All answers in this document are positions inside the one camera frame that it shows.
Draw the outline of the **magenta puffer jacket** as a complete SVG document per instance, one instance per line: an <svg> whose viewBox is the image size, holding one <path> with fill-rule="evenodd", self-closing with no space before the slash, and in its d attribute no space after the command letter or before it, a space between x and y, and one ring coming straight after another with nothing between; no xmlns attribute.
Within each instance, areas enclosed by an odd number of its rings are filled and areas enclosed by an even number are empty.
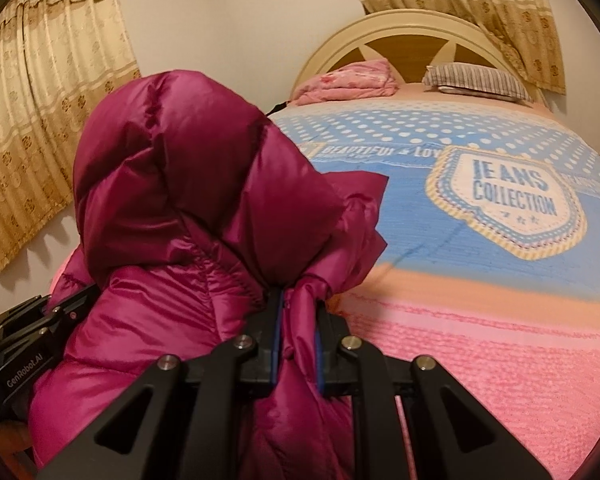
<svg viewBox="0 0 600 480"><path fill-rule="evenodd" d="M240 474L350 478L349 404L317 390L315 307L360 284L384 251L387 183L322 174L256 106L202 73L137 79L103 99L73 165L80 244L52 298L91 284L100 295L34 386L35 463L160 356L204 356L281 288L280 377L248 415Z"/></svg>

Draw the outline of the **blue pink printed bedspread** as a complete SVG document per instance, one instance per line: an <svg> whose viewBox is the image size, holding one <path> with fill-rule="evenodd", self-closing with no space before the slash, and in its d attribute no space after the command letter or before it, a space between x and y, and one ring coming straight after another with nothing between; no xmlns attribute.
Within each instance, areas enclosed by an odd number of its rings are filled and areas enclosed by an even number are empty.
<svg viewBox="0 0 600 480"><path fill-rule="evenodd" d="M268 119L322 174L388 180L385 249L330 306L393 356L432 353L572 477L600 438L600 156L548 113L430 93Z"/></svg>

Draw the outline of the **striped pillow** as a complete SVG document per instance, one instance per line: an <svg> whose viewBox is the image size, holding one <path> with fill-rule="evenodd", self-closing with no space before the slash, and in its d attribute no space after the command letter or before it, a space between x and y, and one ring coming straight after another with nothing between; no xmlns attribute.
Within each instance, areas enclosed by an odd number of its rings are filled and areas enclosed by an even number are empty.
<svg viewBox="0 0 600 480"><path fill-rule="evenodd" d="M429 65L422 84L490 94L514 101L533 102L526 87L512 74L498 68L452 62Z"/></svg>

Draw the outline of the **folded pink floral blanket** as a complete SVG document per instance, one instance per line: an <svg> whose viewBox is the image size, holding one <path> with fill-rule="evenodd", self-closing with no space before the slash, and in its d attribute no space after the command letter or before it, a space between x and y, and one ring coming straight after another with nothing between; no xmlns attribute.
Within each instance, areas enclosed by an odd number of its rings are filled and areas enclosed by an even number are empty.
<svg viewBox="0 0 600 480"><path fill-rule="evenodd" d="M383 98L393 96L399 87L389 62L385 58L376 58L350 63L338 70L309 78L294 89L289 103L302 106L330 101Z"/></svg>

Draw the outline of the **cream arched wooden headboard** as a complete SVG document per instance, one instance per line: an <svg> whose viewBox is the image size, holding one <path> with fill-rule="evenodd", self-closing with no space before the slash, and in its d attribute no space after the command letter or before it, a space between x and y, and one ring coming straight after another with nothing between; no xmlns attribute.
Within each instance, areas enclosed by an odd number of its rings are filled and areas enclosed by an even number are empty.
<svg viewBox="0 0 600 480"><path fill-rule="evenodd" d="M292 85L375 58L385 58L401 84L419 82L429 66L451 62L516 73L476 25L436 11L401 9L366 15L332 34L304 63Z"/></svg>

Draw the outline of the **beige curtain on side wall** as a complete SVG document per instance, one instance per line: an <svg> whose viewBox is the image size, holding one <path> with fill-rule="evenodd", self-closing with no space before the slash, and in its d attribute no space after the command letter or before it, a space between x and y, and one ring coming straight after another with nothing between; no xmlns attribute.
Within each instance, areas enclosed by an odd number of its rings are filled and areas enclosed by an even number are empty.
<svg viewBox="0 0 600 480"><path fill-rule="evenodd" d="M9 0L0 13L0 273L72 202L84 124L140 76L119 0Z"/></svg>

